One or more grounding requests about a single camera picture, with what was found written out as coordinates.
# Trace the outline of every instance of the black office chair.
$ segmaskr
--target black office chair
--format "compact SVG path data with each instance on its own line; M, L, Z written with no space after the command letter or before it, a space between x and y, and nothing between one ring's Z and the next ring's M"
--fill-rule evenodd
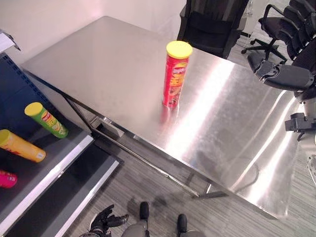
M250 44L258 42L261 46L246 48L242 50L241 53L245 53L247 50L264 50L266 60L268 60L271 52L283 59L280 63L284 64L286 58L277 51L277 46L273 45L276 40L282 40L287 44L287 53L293 60L304 45L311 39L315 22L313 17L309 16L314 14L315 5L315 0L291 0L289 6L282 12L275 6L269 4L266 7L264 17L259 19L259 22L262 25L261 28L267 32L273 40L269 44L258 39L252 40ZM271 7L284 17L267 17Z
M178 40L194 48L227 58L239 39L249 0L187 0L180 13Z
M309 4L306 0L291 0L290 6L284 10L287 20L281 20L277 37L287 45L287 53L292 60L316 38L316 1L313 1L314 4Z
M242 54L245 54L248 50L264 50L266 53L266 60L268 60L270 53L275 54L279 58L283 59L281 61L281 64L284 64L286 62L286 57L284 57L278 50L278 45L274 45L275 41L278 40L277 33L280 30L280 20L281 17L268 17L270 9L273 8L275 11L277 11L279 14L284 16L283 12L279 10L276 6L269 4L266 7L264 16L259 19L259 23L261 24L261 29L264 30L269 37L272 38L270 43L265 43L259 39L254 39L250 42L251 45L255 44L255 42L258 42L260 46L254 46L254 47L248 47L241 51Z

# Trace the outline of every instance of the pink pringles can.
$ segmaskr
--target pink pringles can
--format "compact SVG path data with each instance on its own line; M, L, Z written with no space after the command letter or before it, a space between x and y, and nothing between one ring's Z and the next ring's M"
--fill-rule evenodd
M0 170L0 187L5 189L12 188L16 182L18 181L18 177L15 174L11 174L4 170Z

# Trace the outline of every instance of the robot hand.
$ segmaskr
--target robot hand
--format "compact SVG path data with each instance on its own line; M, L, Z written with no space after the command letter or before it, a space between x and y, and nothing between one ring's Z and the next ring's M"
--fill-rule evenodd
M290 91L305 91L314 85L314 76L305 69L292 65L276 65L263 59L259 53L248 56L253 73L264 84Z
M105 208L99 214L97 214L96 217L91 222L89 232L86 234L83 234L80 237L89 237L89 236L110 237L111 232L108 232L108 229L110 227L117 227L117 226L125 224L129 217L127 214L124 216L112 215L109 217L109 215L112 213L113 208L114 208L114 205L111 205Z

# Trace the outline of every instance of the pringles logo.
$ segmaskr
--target pringles logo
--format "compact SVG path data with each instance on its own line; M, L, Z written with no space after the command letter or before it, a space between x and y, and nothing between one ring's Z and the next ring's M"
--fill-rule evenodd
M186 68L174 68L172 69L172 74L182 74L184 73Z

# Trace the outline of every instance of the table top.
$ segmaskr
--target table top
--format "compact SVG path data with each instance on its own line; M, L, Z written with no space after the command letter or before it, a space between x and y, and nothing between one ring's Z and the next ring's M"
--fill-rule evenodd
M102 17L22 67L274 217L287 215L297 152L293 93L194 49L179 105L162 105L168 40Z

